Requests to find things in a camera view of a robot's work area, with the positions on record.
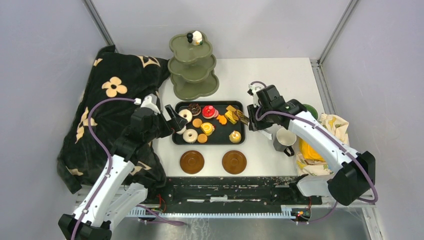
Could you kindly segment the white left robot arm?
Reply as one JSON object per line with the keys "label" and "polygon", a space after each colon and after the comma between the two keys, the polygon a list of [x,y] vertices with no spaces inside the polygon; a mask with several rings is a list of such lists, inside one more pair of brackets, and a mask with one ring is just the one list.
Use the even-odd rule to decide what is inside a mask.
{"label": "white left robot arm", "polygon": [[139,107],[131,115],[129,126],[114,142],[111,150],[96,136],[92,125],[88,125],[90,134],[105,151],[107,162],[84,201],[72,214],[63,214],[59,219],[58,226],[67,240],[109,240],[116,226],[132,209],[142,202],[154,202],[158,195],[157,189],[138,182],[131,183],[117,200],[113,198],[135,168],[142,151],[149,148],[149,143],[180,132],[188,123],[169,104],[165,109],[170,120],[166,120],[158,106],[160,99],[155,94],[149,94],[144,99],[105,99],[92,108],[88,117],[91,118],[102,104],[111,101],[131,102]]}

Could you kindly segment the steel tongs white handle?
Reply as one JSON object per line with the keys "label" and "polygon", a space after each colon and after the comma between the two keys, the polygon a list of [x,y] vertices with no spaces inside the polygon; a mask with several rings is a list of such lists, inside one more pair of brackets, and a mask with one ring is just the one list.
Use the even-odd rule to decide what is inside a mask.
{"label": "steel tongs white handle", "polygon": [[[235,118],[236,121],[243,123],[244,125],[248,126],[249,128],[251,127],[250,118],[247,117],[246,115],[244,115],[244,113],[241,110],[236,109],[234,111],[231,111],[231,115],[232,115],[233,118]],[[258,130],[257,132],[264,135],[268,140],[273,139],[273,134],[266,129]]]}

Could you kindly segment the yellow layered cake slice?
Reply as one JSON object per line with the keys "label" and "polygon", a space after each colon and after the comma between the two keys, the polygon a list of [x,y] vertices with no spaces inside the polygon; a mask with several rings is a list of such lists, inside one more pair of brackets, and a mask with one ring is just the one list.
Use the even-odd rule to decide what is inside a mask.
{"label": "yellow layered cake slice", "polygon": [[230,110],[228,110],[225,114],[224,114],[224,116],[225,116],[225,118],[230,122],[230,123],[232,123],[233,125],[235,125],[237,122],[238,122],[238,120],[239,120],[239,118],[238,118],[238,116],[236,115],[236,113],[234,112],[234,111],[230,111]]}

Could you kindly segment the orange fish-shaped pastry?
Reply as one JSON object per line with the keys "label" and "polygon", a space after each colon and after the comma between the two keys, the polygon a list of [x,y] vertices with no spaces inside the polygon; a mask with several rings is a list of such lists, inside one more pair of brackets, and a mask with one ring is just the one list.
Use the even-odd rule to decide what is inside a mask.
{"label": "orange fish-shaped pastry", "polygon": [[224,116],[224,115],[218,115],[217,117],[216,117],[216,119],[218,120],[218,122],[221,124],[221,125],[226,125],[227,123],[228,123],[228,120],[227,120],[227,118]]}

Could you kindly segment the white cake block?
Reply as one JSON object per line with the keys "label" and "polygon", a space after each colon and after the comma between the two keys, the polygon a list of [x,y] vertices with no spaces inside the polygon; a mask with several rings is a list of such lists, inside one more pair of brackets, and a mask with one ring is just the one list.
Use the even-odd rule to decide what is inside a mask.
{"label": "white cake block", "polygon": [[192,44],[194,46],[200,46],[203,44],[203,34],[200,31],[194,31],[192,33]]}

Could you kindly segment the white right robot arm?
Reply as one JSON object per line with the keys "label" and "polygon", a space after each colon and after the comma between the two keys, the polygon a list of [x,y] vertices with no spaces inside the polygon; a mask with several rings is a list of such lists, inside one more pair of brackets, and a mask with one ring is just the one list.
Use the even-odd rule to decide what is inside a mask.
{"label": "white right robot arm", "polygon": [[343,143],[325,129],[296,99],[286,101],[274,85],[253,81],[247,93],[249,130],[265,131],[279,125],[307,142],[327,162],[331,175],[303,175],[289,189],[289,199],[302,204],[310,196],[333,197],[349,206],[359,200],[374,204],[379,196],[375,187],[376,159]]}

